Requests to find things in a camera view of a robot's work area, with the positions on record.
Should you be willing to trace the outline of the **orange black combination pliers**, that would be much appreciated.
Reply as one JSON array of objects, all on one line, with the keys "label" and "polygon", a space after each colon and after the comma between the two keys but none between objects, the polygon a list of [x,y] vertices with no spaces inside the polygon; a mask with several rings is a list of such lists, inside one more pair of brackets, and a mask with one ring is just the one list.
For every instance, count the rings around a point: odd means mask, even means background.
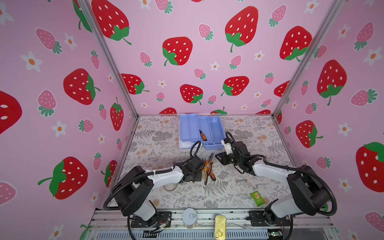
[{"label": "orange black combination pliers", "polygon": [[208,164],[208,176],[207,178],[205,178],[205,182],[204,184],[207,185],[208,184],[208,179],[211,178],[212,181],[216,181],[216,177],[214,175],[214,173],[212,172],[212,169],[213,169],[213,157],[214,157],[214,153],[211,153],[209,158],[207,159],[209,161],[209,164]]}]

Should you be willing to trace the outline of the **white pink blue tool box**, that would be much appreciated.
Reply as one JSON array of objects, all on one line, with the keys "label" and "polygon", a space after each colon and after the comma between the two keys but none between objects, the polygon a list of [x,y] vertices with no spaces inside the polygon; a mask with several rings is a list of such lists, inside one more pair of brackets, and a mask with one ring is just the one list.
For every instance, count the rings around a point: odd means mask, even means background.
[{"label": "white pink blue tool box", "polygon": [[218,116],[181,115],[179,123],[179,148],[187,152],[201,141],[207,151],[222,150],[226,138],[221,118]]}]

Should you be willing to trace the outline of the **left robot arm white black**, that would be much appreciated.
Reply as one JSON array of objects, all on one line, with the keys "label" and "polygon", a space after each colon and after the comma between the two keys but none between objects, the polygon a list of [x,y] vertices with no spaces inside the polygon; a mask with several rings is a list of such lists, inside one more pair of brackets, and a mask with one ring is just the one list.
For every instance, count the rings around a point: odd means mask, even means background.
[{"label": "left robot arm white black", "polygon": [[154,189],[169,184],[193,182],[202,174],[205,162],[192,156],[170,168],[145,171],[136,166],[131,169],[111,190],[103,204],[103,210],[120,210],[123,216],[137,216],[145,222],[159,218],[159,212],[147,197]]}]

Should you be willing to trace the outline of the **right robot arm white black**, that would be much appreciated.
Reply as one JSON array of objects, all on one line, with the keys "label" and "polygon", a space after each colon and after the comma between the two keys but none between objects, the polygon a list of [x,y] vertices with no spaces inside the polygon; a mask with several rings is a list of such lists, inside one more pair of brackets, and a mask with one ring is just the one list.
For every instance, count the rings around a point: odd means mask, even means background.
[{"label": "right robot arm white black", "polygon": [[216,155],[222,165],[234,165],[241,174],[266,177],[290,188],[291,196],[271,202],[264,211],[264,219],[270,225],[286,216],[306,214],[333,216],[337,212],[337,200],[331,188],[311,167],[292,168],[273,164],[266,156],[251,155],[243,142],[222,140],[224,153]]}]

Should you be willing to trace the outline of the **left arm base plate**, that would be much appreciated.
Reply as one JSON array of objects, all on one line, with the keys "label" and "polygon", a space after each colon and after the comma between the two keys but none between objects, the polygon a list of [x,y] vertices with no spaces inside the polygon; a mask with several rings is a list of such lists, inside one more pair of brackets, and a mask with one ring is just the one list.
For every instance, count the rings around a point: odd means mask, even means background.
[{"label": "left arm base plate", "polygon": [[155,213],[155,215],[144,221],[138,216],[133,216],[130,227],[132,228],[168,228],[172,223],[172,212],[164,211]]}]

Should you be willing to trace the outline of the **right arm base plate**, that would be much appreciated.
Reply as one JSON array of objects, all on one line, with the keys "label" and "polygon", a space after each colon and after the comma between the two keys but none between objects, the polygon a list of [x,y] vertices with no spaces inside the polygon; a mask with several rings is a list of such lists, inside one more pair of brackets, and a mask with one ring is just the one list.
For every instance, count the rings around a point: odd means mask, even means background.
[{"label": "right arm base plate", "polygon": [[246,220],[250,221],[253,227],[289,227],[291,224],[290,217],[278,218],[272,212],[264,210],[249,211]]}]

